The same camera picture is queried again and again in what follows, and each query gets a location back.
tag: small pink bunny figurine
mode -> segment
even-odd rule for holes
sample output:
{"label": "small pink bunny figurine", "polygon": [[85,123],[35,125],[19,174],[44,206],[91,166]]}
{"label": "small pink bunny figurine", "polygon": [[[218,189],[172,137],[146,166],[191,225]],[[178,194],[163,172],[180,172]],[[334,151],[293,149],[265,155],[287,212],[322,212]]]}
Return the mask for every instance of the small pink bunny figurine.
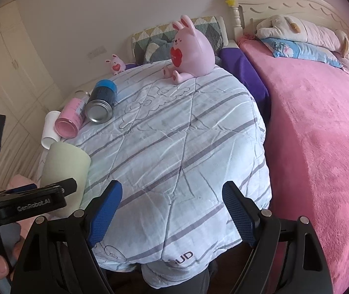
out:
{"label": "small pink bunny figurine", "polygon": [[111,60],[106,60],[107,63],[110,63],[110,71],[113,75],[117,75],[125,71],[125,63],[116,55],[112,55]]}
{"label": "small pink bunny figurine", "polygon": [[163,68],[163,77],[173,77],[180,84],[209,74],[215,65],[215,55],[208,39],[187,15],[181,16],[181,23],[174,21],[172,24],[178,31],[170,49],[173,64]]}

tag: yellow star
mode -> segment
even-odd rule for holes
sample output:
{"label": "yellow star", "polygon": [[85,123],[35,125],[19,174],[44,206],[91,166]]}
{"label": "yellow star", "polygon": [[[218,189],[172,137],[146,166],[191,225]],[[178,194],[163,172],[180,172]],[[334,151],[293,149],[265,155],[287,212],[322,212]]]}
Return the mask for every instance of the yellow star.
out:
{"label": "yellow star", "polygon": [[228,6],[236,6],[236,0],[226,0]]}

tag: blue gripper pad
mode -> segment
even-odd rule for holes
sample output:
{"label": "blue gripper pad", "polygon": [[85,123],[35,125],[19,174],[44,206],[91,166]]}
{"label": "blue gripper pad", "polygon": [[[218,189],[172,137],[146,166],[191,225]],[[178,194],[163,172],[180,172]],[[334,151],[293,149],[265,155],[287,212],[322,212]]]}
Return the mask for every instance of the blue gripper pad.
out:
{"label": "blue gripper pad", "polygon": [[223,185],[222,198],[242,240],[255,247],[259,241],[256,233],[260,225],[259,208],[251,199],[243,196],[234,182]]}
{"label": "blue gripper pad", "polygon": [[25,191],[29,191],[29,190],[33,190],[33,189],[37,189],[37,185],[36,184],[27,184],[26,186],[21,186],[21,187],[18,187],[18,188],[5,190],[4,193],[5,194],[12,194],[12,193],[25,192]]}
{"label": "blue gripper pad", "polygon": [[122,185],[112,180],[100,197],[90,201],[85,212],[87,213],[86,224],[90,225],[87,241],[91,247],[103,240],[122,197]]}

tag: pink cloth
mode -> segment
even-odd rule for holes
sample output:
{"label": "pink cloth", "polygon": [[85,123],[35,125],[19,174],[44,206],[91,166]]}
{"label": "pink cloth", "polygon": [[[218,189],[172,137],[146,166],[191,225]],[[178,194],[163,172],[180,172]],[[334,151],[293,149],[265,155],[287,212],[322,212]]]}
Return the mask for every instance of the pink cloth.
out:
{"label": "pink cloth", "polygon": [[272,102],[265,142],[271,208],[309,217],[334,293],[349,286],[349,74],[330,65],[274,58],[260,41],[241,45]]}

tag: metal can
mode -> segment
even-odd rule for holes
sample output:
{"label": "metal can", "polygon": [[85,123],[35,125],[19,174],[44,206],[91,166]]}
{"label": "metal can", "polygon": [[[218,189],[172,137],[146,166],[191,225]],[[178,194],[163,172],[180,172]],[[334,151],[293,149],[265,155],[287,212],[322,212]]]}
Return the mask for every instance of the metal can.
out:
{"label": "metal can", "polygon": [[78,90],[74,97],[64,106],[54,123],[56,132],[64,138],[75,138],[85,120],[84,109],[90,94]]}
{"label": "metal can", "polygon": [[95,124],[108,122],[113,116],[117,99],[117,86],[109,79],[100,80],[94,87],[85,107],[85,115]]}

